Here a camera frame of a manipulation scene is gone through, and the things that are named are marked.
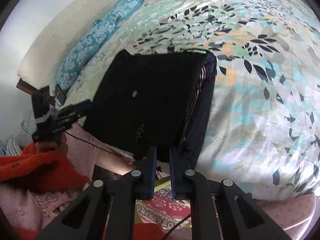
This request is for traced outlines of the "left forearm orange sleeve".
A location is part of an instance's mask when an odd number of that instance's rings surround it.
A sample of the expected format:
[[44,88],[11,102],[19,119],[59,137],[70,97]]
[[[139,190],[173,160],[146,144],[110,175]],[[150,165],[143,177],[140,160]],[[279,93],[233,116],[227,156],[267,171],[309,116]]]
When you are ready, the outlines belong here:
[[46,193],[78,189],[89,182],[64,154],[54,151],[36,154],[33,142],[19,156],[1,157],[1,183]]

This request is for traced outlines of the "left hand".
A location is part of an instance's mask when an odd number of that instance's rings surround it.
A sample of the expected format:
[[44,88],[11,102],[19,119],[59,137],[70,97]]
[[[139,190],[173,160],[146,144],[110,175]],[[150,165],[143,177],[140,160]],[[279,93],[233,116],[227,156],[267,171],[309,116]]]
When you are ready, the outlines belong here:
[[67,155],[68,145],[66,134],[62,133],[58,135],[53,141],[35,143],[35,151],[36,154],[54,151]]

